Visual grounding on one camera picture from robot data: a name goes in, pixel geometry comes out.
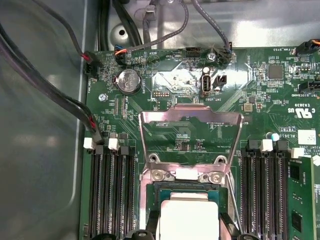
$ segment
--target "motherboard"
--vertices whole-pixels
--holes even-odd
[[[103,67],[86,69],[86,103],[106,144],[84,154],[80,239],[145,229],[172,192],[206,192],[263,240],[320,239],[319,53],[234,48],[220,67],[209,52],[137,50],[123,64],[113,51],[96,52]],[[208,120],[213,113],[240,121]],[[228,162],[237,209],[219,175],[198,184],[158,170],[143,188],[146,161]]]

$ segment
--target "usb port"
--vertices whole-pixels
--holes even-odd
[[[211,77],[209,75],[202,76],[201,86],[202,86],[202,92],[204,93],[211,92]]]

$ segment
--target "green circuit board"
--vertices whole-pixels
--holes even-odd
[[[116,63],[113,52],[96,53],[103,67],[98,70],[97,77],[88,80],[86,103],[105,136],[106,148],[109,138],[118,138],[120,148],[129,147],[133,171],[126,170],[128,156],[120,157],[124,163],[117,165],[114,155],[95,158],[90,152],[85,154],[80,239],[113,232],[112,224],[116,220],[111,212],[115,207],[122,209],[119,222],[123,222],[129,211],[132,220],[127,223],[128,228],[139,228],[139,174],[145,160],[138,116],[141,111],[167,111],[176,104],[203,104],[216,112],[243,114],[241,136],[231,167],[240,213],[243,210],[241,150],[248,140],[257,140],[260,144],[270,134],[277,133],[290,149],[304,148],[304,157],[288,160],[285,169],[287,239],[320,239],[320,167],[311,160],[320,155],[320,92],[299,90],[302,83],[318,79],[319,53],[296,57],[294,47],[234,48],[226,69],[208,62],[207,53],[208,49],[201,49],[199,55],[192,56],[185,49],[139,50],[127,54],[127,66],[122,67]],[[226,83],[204,94],[201,83],[204,67],[209,67],[212,83],[223,76]],[[120,73],[128,69],[134,70],[141,79],[139,89],[130,95],[123,94],[115,84],[115,77],[119,78]],[[106,96],[103,101],[99,99],[101,94]],[[157,153],[164,162],[192,166],[212,163],[220,155],[227,156],[237,130],[234,126],[200,122],[193,117],[184,117],[180,122],[154,122],[143,127],[147,132],[148,151]],[[120,173],[114,173],[114,168],[120,168]],[[295,175],[294,179],[292,173],[297,168],[299,178]],[[121,177],[125,173],[133,176],[131,182]],[[117,190],[120,194],[117,206],[113,205],[118,201],[113,198],[115,193],[104,192],[107,184],[117,183],[115,178],[122,181],[120,193]],[[128,185],[124,183],[129,182],[132,189],[126,189]],[[126,205],[127,197],[132,199],[131,205]],[[123,237],[125,229],[120,226],[116,232]]]

